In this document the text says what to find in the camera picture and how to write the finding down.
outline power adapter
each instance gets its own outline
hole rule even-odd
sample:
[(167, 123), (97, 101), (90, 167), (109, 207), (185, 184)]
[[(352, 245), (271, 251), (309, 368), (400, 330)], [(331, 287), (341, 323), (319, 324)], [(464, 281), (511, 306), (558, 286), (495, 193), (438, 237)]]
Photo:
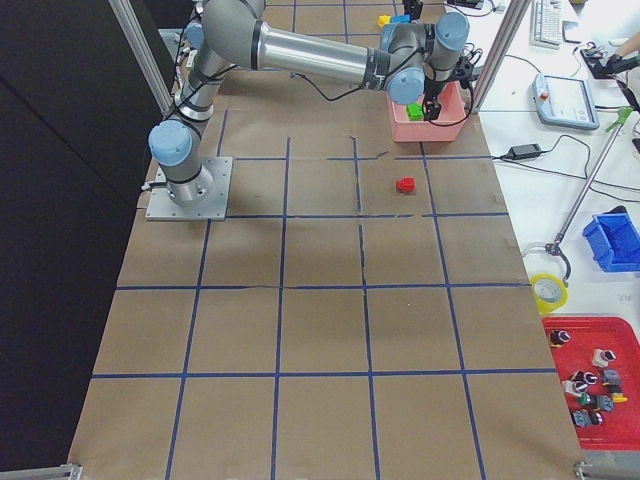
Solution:
[(542, 155), (540, 145), (537, 143), (527, 143), (526, 145), (511, 147), (502, 158), (508, 158), (509, 160), (526, 160), (527, 158), (538, 158), (540, 155)]

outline green block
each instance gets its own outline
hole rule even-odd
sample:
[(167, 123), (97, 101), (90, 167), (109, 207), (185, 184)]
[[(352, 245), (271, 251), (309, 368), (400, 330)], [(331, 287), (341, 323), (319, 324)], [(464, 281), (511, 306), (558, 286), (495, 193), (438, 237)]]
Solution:
[(417, 103), (411, 103), (407, 105), (407, 117), (409, 117), (409, 120), (412, 122), (424, 120), (422, 105), (418, 105)]

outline yellow block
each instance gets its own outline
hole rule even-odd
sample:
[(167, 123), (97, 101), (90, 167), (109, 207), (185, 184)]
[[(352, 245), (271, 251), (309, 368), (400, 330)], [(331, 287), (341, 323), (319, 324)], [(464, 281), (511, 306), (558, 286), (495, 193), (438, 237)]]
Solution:
[(378, 26), (384, 27), (387, 23), (391, 23), (391, 15), (380, 15), (378, 17)]

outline red tray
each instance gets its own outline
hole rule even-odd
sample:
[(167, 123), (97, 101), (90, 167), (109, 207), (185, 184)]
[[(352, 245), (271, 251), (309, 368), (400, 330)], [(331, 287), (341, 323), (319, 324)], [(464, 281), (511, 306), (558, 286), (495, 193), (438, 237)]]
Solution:
[[(602, 425), (578, 428), (582, 448), (590, 450), (640, 450), (640, 345), (625, 320), (618, 317), (548, 317), (543, 320), (545, 332), (566, 330), (571, 340), (560, 348), (552, 348), (560, 381), (568, 380), (577, 370), (599, 375), (591, 364), (596, 348), (613, 350), (617, 356), (609, 368), (617, 370), (627, 402), (616, 403), (612, 412), (602, 412)], [(600, 383), (591, 385), (588, 393), (604, 395)], [(570, 411), (583, 408), (577, 399), (565, 395)]]

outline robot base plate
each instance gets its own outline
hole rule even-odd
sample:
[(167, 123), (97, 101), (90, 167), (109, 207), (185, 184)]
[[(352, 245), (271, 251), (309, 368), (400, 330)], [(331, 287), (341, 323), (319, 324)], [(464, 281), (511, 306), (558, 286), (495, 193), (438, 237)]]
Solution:
[[(211, 191), (204, 198), (188, 204), (179, 204), (169, 196), (165, 187), (156, 187), (151, 191), (151, 198), (145, 215), (147, 220), (224, 220), (229, 201), (233, 157), (205, 158), (202, 161), (202, 168), (209, 170), (214, 178)], [(158, 174), (154, 182), (165, 181), (164, 173), (158, 168)]]

